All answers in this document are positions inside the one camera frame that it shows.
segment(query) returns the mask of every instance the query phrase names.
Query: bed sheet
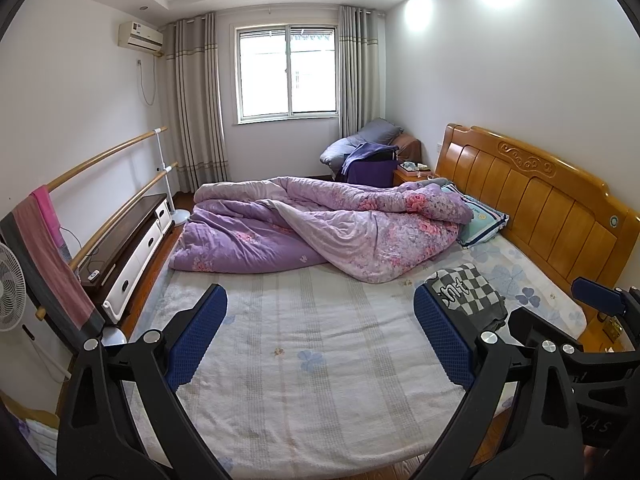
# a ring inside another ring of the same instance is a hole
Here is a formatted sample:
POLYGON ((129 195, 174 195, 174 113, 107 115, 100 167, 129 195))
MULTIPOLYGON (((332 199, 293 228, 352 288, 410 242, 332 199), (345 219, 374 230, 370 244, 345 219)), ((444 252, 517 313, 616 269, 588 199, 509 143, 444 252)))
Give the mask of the bed sheet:
MULTIPOLYGON (((582 310, 501 236, 457 244, 392 282, 359 282, 330 264, 273 274, 175 272, 154 328, 192 307, 210 283, 228 311, 178 397, 235 479, 338 478, 428 452, 463 397, 414 316, 438 269, 472 263, 506 298, 574 337, 582 310)), ((512 340, 508 330, 500 336, 512 340)), ((503 393, 498 409, 510 403, 503 393)), ((166 462, 138 394, 132 412, 150 456, 166 462)))

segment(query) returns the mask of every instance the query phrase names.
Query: window frame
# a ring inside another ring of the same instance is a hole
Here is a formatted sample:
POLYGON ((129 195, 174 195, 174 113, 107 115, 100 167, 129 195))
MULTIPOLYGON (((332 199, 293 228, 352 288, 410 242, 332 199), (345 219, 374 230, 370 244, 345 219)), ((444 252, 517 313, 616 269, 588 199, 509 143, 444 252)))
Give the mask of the window frame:
POLYGON ((254 25, 249 27, 236 27, 235 29, 236 44, 236 105, 238 108, 238 124, 263 123, 267 121, 281 121, 292 119, 317 119, 317 118, 335 118, 339 117, 339 79, 338 79, 338 27, 337 25, 324 23, 281 23, 277 25, 254 25), (334 32, 334 53, 335 53, 335 110, 328 112, 293 112, 292 111, 292 76, 291 76, 291 29, 292 28, 328 28, 334 32), (242 77, 240 65, 240 35, 243 32, 251 31, 267 31, 285 29, 285 43, 287 56, 287 101, 289 110, 279 114, 264 114, 257 116, 245 116, 242 111, 242 77))

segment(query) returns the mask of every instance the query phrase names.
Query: curtain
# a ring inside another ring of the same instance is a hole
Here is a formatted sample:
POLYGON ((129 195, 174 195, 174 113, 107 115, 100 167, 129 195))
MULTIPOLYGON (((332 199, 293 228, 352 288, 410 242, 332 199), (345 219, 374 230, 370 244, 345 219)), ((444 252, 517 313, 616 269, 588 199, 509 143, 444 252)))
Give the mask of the curtain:
POLYGON ((340 6, 340 134, 348 137, 380 116, 378 13, 340 6))
POLYGON ((214 13, 170 23, 164 32, 169 139, 180 191, 228 180, 214 13))

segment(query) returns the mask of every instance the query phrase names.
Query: purple floral comforter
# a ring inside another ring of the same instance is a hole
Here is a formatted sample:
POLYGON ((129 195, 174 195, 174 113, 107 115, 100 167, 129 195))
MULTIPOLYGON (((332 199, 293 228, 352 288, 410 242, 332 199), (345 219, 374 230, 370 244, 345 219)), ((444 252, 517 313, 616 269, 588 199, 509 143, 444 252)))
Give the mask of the purple floral comforter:
POLYGON ((205 184, 170 266, 275 272, 326 261, 383 283, 449 247, 473 213, 437 184, 391 189, 309 178, 205 184))

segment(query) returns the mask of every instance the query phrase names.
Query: headboard emblem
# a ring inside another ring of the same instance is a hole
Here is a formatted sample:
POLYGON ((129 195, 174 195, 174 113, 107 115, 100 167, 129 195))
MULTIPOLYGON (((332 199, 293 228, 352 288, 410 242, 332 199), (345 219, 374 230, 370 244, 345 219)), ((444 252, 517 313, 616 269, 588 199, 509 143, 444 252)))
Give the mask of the headboard emblem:
POLYGON ((556 174, 556 165, 552 162, 510 146, 506 142, 498 144, 498 151, 508 156, 522 171, 532 171, 545 176, 556 174))

